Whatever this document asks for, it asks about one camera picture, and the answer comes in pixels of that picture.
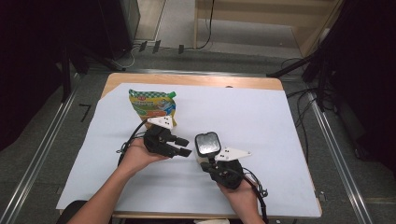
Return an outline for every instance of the gray floor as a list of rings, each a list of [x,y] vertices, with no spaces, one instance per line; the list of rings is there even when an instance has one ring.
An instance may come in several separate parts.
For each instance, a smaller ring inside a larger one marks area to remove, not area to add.
[[[140,22],[136,40],[155,41],[166,0],[138,0]]]
[[[169,6],[174,5],[177,1],[168,0],[166,6],[169,9]],[[182,41],[189,39],[186,37],[188,35],[180,36],[180,39],[172,38],[172,36],[167,38],[164,35],[166,34],[164,31],[166,27],[169,27],[169,23],[163,22],[158,33],[158,37],[163,40],[164,44],[173,47],[172,44],[178,46]],[[290,36],[284,34],[282,38],[290,40]],[[280,37],[276,37],[277,35],[276,32],[273,34],[272,40],[265,39],[266,41],[261,43],[265,47],[274,47],[272,51],[246,48],[245,51],[235,53],[227,49],[230,46],[223,45],[222,49],[212,50],[212,52],[185,51],[183,54],[178,54],[176,49],[160,49],[159,52],[152,54],[151,49],[147,48],[143,52],[134,52],[134,65],[127,68],[127,72],[136,69],[159,69],[223,72],[245,77],[259,77],[279,70],[285,59],[299,56],[295,53],[297,49],[293,46],[290,47],[291,51],[275,48],[276,44],[271,43],[279,41]],[[217,40],[222,39],[220,34],[214,35],[214,37]],[[132,58],[125,58],[119,63],[126,65],[131,64],[132,61]],[[291,72],[290,75],[282,77],[285,92],[300,91],[305,88],[305,84],[300,80],[302,72],[302,69],[298,69]],[[84,141],[94,108],[110,73],[101,64],[92,63],[89,74],[83,76],[73,104],[15,223],[54,223],[56,221],[59,213],[55,210],[55,205],[59,200],[62,187],[67,180],[74,159]],[[59,109],[61,98],[62,88],[48,99],[45,106],[35,115],[17,142],[0,152],[0,214],[5,211],[12,192],[35,155],[51,120]],[[295,119],[297,118],[296,101],[297,97],[290,99],[290,111]],[[307,101],[308,99],[304,98],[303,105]],[[86,107],[80,106],[80,104],[92,105],[87,118],[82,122]],[[396,183],[392,173],[381,163],[356,159],[353,146],[340,119],[332,111],[327,111],[326,116],[350,171],[361,190],[362,197],[366,201],[374,223],[396,223],[394,221],[396,220],[396,213],[394,212],[396,211]],[[323,210],[321,218],[301,219],[298,223],[359,223],[312,109],[307,112],[304,124],[307,129],[310,148],[310,173],[317,192],[325,192],[327,201],[320,202]],[[302,130],[300,128],[297,130],[304,147]],[[292,223],[290,219],[279,219],[279,221],[280,223]]]
[[[194,0],[167,0],[156,40],[161,46],[191,48],[194,34]],[[210,8],[207,20],[198,20],[197,46],[202,46],[208,36]],[[289,26],[212,21],[212,35],[205,50],[246,55],[260,55],[278,58],[300,58]]]

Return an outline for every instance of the floor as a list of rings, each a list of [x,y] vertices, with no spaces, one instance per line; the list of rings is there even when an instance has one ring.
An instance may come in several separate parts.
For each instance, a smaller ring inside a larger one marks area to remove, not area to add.
[[[213,45],[208,46],[208,49],[189,50],[178,54],[179,44],[186,47],[192,45],[192,21],[189,16],[192,3],[192,0],[166,1],[156,36],[157,40],[161,39],[162,47],[170,49],[160,49],[155,54],[150,52],[150,48],[142,52],[135,50],[133,58],[127,57],[118,61],[132,65],[125,68],[126,72],[189,71],[193,74],[193,71],[204,71],[229,76],[264,77],[265,74],[273,73],[293,62],[286,61],[287,59],[301,57],[288,27],[262,27],[259,30],[268,32],[264,35],[255,33],[258,28],[252,28],[248,32],[248,27],[257,27],[257,24],[226,24],[227,22],[221,21],[213,22]],[[184,13],[186,18],[182,19],[181,15]],[[199,39],[203,43],[204,20],[201,21],[200,27],[202,36]],[[286,93],[306,88],[301,81],[302,72],[301,68],[281,78]],[[111,71],[101,64],[92,62],[88,75],[77,75],[74,78],[75,95],[69,105],[60,105],[60,88],[35,115],[17,142],[0,152],[0,214],[3,214],[32,159],[42,148],[41,141],[46,137],[46,131],[53,118],[57,116],[60,107],[63,106],[67,111],[61,119],[56,135],[48,145],[48,151],[42,153],[46,159],[36,167],[38,173],[32,176],[32,185],[25,189],[28,194],[21,199],[24,203],[16,210],[17,215],[10,221],[0,219],[0,223],[56,222],[59,216],[59,212],[55,210],[56,203],[84,142],[96,103],[110,73]],[[298,96],[289,98],[290,112],[295,120],[298,118],[297,98]],[[309,100],[308,97],[304,97],[301,105],[307,105]],[[367,223],[395,223],[396,183],[392,173],[379,162],[358,160],[341,120],[331,110],[326,111],[324,115],[332,127],[332,134],[369,211],[372,221]],[[346,185],[337,169],[328,140],[319,126],[314,108],[307,110],[304,124],[309,143],[308,166],[323,215],[319,219],[302,218],[297,223],[364,223],[358,219],[351,205]],[[297,128],[297,131],[305,148],[306,142],[301,127]],[[293,220],[274,218],[272,223],[293,223]]]
[[[140,11],[140,22],[137,28],[135,39],[155,41],[158,30],[160,28],[160,21],[163,16],[163,9],[165,7],[165,0],[139,0],[137,1]]]

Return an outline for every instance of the chip bag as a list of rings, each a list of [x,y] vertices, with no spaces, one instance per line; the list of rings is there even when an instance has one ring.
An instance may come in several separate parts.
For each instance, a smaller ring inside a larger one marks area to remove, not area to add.
[[[129,100],[142,120],[169,115],[172,117],[174,126],[177,125],[174,119],[176,103],[173,98],[175,96],[174,91],[165,93],[129,90]]]

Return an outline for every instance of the table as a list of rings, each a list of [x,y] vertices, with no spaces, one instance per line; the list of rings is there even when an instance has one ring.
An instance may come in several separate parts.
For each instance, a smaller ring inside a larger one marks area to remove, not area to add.
[[[127,92],[130,88],[177,93],[177,126],[172,133],[188,139],[191,142],[188,149],[194,149],[196,134],[215,131],[225,147],[251,151],[253,156],[240,161],[268,188],[269,196],[264,199],[268,217],[321,216],[286,95],[278,79],[164,74],[110,75],[57,209],[64,209],[74,200],[91,198],[116,168],[119,154],[115,151],[140,123],[129,103]],[[248,99],[249,95],[254,95],[254,99]],[[211,97],[232,98],[228,101],[231,103],[244,101],[243,109],[248,114],[242,118],[237,112],[222,111],[230,106],[227,101],[214,102],[209,99]],[[251,105],[254,100],[260,103]],[[203,106],[207,104],[221,112],[220,116],[213,117],[216,113],[211,116]],[[261,104],[271,109],[254,109],[262,108]],[[255,125],[263,123],[266,126],[254,132],[261,127]],[[267,139],[255,137],[256,133]],[[187,159],[174,157],[153,163],[135,175],[121,194],[113,216],[236,217],[216,183],[202,172],[192,153]]]
[[[315,49],[325,29],[330,28],[335,22],[342,2],[342,0],[216,0],[213,20],[290,26],[300,52],[305,57]],[[195,0],[193,40],[195,48],[198,19],[209,19],[211,7],[211,0]]]

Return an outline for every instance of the wire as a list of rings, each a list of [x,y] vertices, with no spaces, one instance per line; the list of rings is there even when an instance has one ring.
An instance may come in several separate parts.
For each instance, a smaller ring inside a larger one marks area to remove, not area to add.
[[[298,128],[298,127],[301,126],[301,128],[302,128],[302,130],[303,130],[304,142],[305,142],[305,161],[306,161],[306,164],[309,163],[309,145],[308,145],[308,136],[307,136],[307,133],[306,133],[306,129],[305,129],[305,125],[304,125],[304,123],[303,123],[303,120],[304,120],[304,117],[305,117],[306,112],[309,110],[309,108],[311,107],[311,105],[317,100],[317,98],[315,98],[315,99],[313,99],[313,100],[310,100],[310,101],[306,104],[306,106],[304,107],[303,111],[301,111],[300,105],[301,105],[301,100],[303,99],[303,97],[304,97],[307,93],[309,93],[309,92],[317,93],[318,91],[319,91],[318,88],[310,88],[310,89],[305,89],[305,90],[302,90],[302,91],[295,91],[295,92],[291,92],[291,93],[288,93],[288,94],[287,94],[287,98],[290,98],[290,97],[293,97],[293,96],[295,96],[295,95],[300,94],[300,96],[299,96],[299,98],[298,98],[298,100],[297,100],[297,113],[298,113],[298,118],[297,118],[297,120],[294,122],[294,125],[295,125],[296,128]],[[325,96],[324,96],[323,100],[326,99],[326,98],[330,98],[330,101],[332,102],[332,96],[331,96],[329,93],[324,92],[324,95],[325,95]]]
[[[128,141],[124,142],[121,146],[120,150],[117,150],[118,153],[121,153],[120,158],[119,158],[119,165],[124,157],[124,154],[126,152],[126,150],[128,150],[129,145],[131,145],[132,141],[136,138],[141,138],[142,136],[136,136],[137,131],[139,131],[139,129],[148,121],[148,119],[144,119],[139,126],[137,126],[137,128],[134,130],[134,132],[132,133],[131,137],[128,139]]]
[[[133,55],[133,51],[134,51],[134,49],[137,49],[139,46],[140,46],[140,45],[138,45],[138,46],[132,48],[131,51],[130,51],[130,55],[131,55],[131,57],[132,57],[132,63],[130,63],[130,64],[128,64],[128,65],[122,65],[122,64],[120,64],[120,63],[117,63],[117,62],[114,61],[114,60],[113,60],[112,62],[113,62],[114,64],[118,65],[118,66],[121,67],[121,68],[129,68],[129,67],[132,67],[132,66],[134,65],[134,55]]]
[[[262,183],[260,182],[259,178],[257,178],[257,176],[255,176],[255,175],[253,174],[253,172],[249,171],[249,169],[247,169],[247,168],[245,168],[245,167],[243,167],[243,169],[247,171],[247,173],[245,173],[245,175],[250,175],[251,178],[257,183],[257,188],[259,189],[260,195],[261,195],[263,198],[266,197],[266,196],[268,195],[268,192],[267,192],[267,190],[264,190],[264,189],[262,188]]]
[[[224,171],[228,171],[228,172],[231,172],[231,173],[233,173],[235,175],[239,175],[240,177],[242,177],[244,180],[247,181],[247,183],[251,186],[251,188],[253,189],[254,194],[256,194],[256,197],[257,197],[257,199],[260,202],[260,208],[262,210],[262,220],[265,223],[268,224],[269,221],[268,221],[267,209],[266,209],[267,206],[266,206],[266,204],[264,202],[264,199],[262,198],[262,194],[259,192],[257,187],[251,182],[251,180],[247,176],[241,175],[238,172],[236,172],[235,170],[224,168]]]
[[[210,21],[209,21],[209,37],[206,40],[206,43],[197,49],[203,49],[207,43],[209,43],[210,37],[212,36],[212,19],[213,19],[213,7],[215,6],[215,0],[212,0],[212,9],[210,10]]]
[[[291,61],[291,60],[302,60],[302,58],[289,58],[289,59],[283,61],[283,62],[280,64],[280,70],[283,69],[283,65],[285,64],[285,62],[288,62],[288,61]]]
[[[205,9],[205,26],[206,26],[206,30],[209,31],[209,26],[207,26],[206,0],[204,0],[203,2],[204,2],[204,9]]]

